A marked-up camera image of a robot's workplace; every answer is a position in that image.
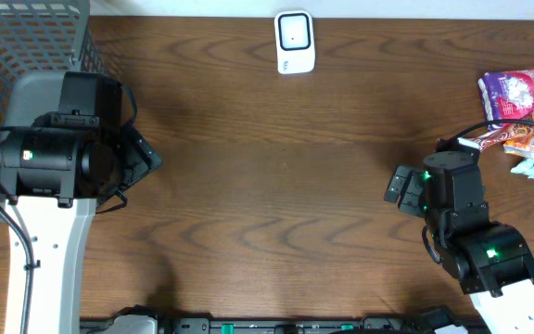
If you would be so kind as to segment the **red chocolate bar wrapper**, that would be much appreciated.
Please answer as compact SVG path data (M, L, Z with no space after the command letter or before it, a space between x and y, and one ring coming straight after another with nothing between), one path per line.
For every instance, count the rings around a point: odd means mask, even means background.
M480 150L483 151L493 145L503 143L508 140L514 140L534 135L534 126L526 124L510 123L504 127L487 132L481 136L471 138L471 141L477 143Z

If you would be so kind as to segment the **pink purple tissue pack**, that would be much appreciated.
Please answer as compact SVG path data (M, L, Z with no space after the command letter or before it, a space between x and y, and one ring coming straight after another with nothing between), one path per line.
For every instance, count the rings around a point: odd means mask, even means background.
M486 72L477 87L487 121L534 121L534 70Z

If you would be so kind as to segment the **orange snack packet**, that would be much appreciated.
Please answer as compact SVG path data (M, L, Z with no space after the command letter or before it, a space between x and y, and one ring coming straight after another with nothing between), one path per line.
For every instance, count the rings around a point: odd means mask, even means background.
M508 140L502 147L506 154L534 160L534 135Z

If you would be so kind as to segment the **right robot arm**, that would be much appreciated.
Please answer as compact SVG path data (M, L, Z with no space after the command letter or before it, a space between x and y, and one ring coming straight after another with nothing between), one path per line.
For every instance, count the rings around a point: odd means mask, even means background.
M387 202L421 217L433 260L455 280L492 333L534 333L534 257L522 234L490 219L478 155L435 152L400 164Z

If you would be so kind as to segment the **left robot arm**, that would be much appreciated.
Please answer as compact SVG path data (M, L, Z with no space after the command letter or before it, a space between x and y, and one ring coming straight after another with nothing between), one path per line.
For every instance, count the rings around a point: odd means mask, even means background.
M7 333L77 333L83 260L100 205L158 169L161 157L120 117L48 112L0 145L11 223Z

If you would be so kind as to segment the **white barcode scanner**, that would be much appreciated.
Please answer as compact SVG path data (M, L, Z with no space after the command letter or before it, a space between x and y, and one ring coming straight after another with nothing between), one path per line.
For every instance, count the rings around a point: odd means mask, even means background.
M311 14L304 10L280 12L273 25L278 72L288 75L313 71L316 51Z

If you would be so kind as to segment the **grey plastic mesh basket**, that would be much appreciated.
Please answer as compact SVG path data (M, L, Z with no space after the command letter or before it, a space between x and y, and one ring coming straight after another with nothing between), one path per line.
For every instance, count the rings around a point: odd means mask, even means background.
M8 126L29 126L58 109L68 71L96 74L120 86L89 22L87 1L0 0L0 143Z

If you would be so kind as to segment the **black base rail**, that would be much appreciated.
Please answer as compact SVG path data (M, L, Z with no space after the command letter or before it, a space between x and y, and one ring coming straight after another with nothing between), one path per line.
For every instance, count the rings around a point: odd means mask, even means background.
M442 306L416 315L367 315L362 318L219 319L170 318L141 305L107 320L83 320L81 333L158 334L325 334L325 333L488 333L481 320L462 320Z

